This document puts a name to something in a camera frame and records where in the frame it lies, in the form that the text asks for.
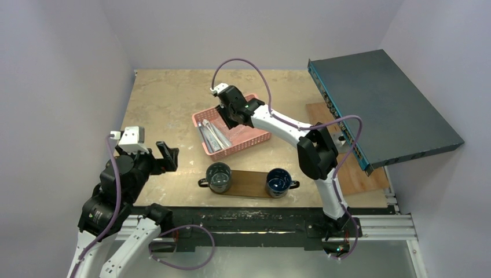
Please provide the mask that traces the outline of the pink plastic basket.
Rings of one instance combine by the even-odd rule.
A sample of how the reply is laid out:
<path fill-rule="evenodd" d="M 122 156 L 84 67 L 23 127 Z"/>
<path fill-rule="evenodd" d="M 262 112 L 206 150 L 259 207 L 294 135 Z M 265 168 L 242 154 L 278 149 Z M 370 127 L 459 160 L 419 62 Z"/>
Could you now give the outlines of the pink plastic basket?
<path fill-rule="evenodd" d="M 201 132 L 198 131 L 199 138 L 202 141 L 202 149 L 204 150 L 204 153 L 213 161 L 218 161 L 236 152 L 243 151 L 247 148 L 266 142 L 272 137 L 272 134 L 268 131 L 253 129 L 252 127 L 243 125 L 236 126 L 229 130 L 215 107 L 194 113 L 192 115 L 194 127 L 198 128 L 198 122 L 201 122 L 203 119 L 211 122 L 232 143 L 232 146 L 229 148 L 211 153 L 208 151 L 208 147 L 204 142 Z"/>

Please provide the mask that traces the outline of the dark green enamel mug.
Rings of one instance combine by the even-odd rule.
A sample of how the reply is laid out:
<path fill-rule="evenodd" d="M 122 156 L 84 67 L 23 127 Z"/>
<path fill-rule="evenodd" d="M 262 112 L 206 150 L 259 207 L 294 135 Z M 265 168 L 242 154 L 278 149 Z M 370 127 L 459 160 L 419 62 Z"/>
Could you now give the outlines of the dark green enamel mug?
<path fill-rule="evenodd" d="M 215 193 L 225 193 L 232 186 L 232 171 L 227 164 L 215 162 L 207 168 L 206 177 L 198 180 L 197 184 Z"/>

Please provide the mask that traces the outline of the oval wooden tray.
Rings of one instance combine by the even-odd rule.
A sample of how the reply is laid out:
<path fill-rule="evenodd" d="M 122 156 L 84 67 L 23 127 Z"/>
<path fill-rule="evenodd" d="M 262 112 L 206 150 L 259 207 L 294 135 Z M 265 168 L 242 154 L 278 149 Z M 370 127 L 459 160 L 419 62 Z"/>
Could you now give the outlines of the oval wooden tray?
<path fill-rule="evenodd" d="M 231 186 L 220 195 L 272 199 L 266 191 L 268 172 L 232 170 Z"/>

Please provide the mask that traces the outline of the blue enamel mug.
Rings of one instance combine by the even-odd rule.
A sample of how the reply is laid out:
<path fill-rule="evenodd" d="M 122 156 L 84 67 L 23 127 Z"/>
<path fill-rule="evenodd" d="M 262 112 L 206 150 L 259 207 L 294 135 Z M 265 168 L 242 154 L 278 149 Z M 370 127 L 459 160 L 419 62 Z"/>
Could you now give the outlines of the blue enamel mug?
<path fill-rule="evenodd" d="M 272 169 L 266 176 L 265 191 L 272 198 L 284 197 L 290 189 L 299 187 L 300 182 L 293 180 L 285 169 Z"/>

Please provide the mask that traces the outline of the clear plastic holder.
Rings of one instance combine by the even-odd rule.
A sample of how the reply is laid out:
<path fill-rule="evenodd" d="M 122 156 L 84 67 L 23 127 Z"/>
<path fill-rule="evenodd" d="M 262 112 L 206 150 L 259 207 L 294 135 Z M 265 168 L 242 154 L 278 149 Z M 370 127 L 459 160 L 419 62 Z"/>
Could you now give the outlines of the clear plastic holder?
<path fill-rule="evenodd" d="M 245 125 L 237 125 L 236 127 L 226 131 L 226 138 L 229 141 L 238 140 L 242 135 L 249 131 L 249 127 Z"/>

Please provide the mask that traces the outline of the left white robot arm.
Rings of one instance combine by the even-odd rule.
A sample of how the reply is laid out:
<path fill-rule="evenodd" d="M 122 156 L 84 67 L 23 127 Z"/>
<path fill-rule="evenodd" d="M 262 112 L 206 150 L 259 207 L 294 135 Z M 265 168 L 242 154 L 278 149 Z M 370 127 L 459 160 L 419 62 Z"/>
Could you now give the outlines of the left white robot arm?
<path fill-rule="evenodd" d="M 159 159 L 151 149 L 130 154 L 116 147 L 119 155 L 110 157 L 100 174 L 100 182 L 82 207 L 76 252 L 68 277 L 122 277 L 153 239 L 171 233 L 173 212 L 153 203 L 144 208 L 124 243 L 113 255 L 108 254 L 149 177 L 175 172 L 178 168 L 179 149 L 170 148 L 163 141 L 156 142 L 156 146 L 162 154 Z"/>

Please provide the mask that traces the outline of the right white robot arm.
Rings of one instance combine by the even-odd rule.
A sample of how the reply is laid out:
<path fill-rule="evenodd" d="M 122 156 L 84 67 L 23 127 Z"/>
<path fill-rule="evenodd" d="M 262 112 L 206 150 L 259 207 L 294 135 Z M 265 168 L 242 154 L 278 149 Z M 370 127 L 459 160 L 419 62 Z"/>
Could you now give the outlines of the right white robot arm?
<path fill-rule="evenodd" d="M 220 83 L 211 94 L 219 99 L 215 109 L 228 129 L 243 125 L 268 131 L 296 149 L 302 173 L 315 182 L 320 194 L 327 232 L 334 236 L 344 232 L 348 205 L 334 176 L 338 150 L 327 128 L 295 121 L 255 97 L 247 100 L 233 85 Z"/>

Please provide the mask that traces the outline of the wooden board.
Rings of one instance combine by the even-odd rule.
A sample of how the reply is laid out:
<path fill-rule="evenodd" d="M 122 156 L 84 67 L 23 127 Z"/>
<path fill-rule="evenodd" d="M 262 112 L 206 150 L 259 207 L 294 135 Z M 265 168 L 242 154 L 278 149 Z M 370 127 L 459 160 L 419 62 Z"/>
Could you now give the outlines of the wooden board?
<path fill-rule="evenodd" d="M 311 103 L 305 105 L 309 122 L 316 124 L 333 121 L 334 118 L 324 103 Z M 384 191 L 389 189 L 390 183 L 383 169 L 376 169 L 367 176 L 358 165 L 355 156 L 351 153 L 337 175 L 342 193 L 344 195 L 359 195 L 367 192 Z"/>

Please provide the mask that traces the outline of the black aluminium base frame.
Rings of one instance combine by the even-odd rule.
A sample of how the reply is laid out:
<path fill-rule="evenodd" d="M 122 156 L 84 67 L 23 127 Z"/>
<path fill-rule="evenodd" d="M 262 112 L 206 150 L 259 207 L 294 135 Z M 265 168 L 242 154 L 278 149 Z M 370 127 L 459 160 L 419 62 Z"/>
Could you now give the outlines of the black aluminium base frame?
<path fill-rule="evenodd" d="M 165 218 L 170 231 L 162 240 L 176 240 L 178 252 L 196 247 L 299 247 L 345 254 L 363 241 L 406 241 L 416 238 L 410 215 L 386 208 L 351 208 L 356 224 L 340 229 L 315 207 L 170 207 Z"/>

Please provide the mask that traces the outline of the metal bracket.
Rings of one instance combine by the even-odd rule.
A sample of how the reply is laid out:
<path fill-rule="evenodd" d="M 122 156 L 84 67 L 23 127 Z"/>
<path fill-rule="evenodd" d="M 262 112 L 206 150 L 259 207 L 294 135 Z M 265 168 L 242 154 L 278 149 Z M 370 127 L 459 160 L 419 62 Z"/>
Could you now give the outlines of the metal bracket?
<path fill-rule="evenodd" d="M 350 145 L 341 131 L 332 133 L 331 137 L 338 153 L 348 152 L 348 150 L 350 149 Z"/>

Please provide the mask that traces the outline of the dark network switch box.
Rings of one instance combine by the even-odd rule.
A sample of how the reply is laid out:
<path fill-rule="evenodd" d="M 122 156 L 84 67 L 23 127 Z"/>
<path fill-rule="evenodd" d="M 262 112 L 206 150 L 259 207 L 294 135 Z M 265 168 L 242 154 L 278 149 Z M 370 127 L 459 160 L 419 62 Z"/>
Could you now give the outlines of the dark network switch box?
<path fill-rule="evenodd" d="M 367 174 L 464 143 L 384 50 L 310 60 L 307 69 Z"/>

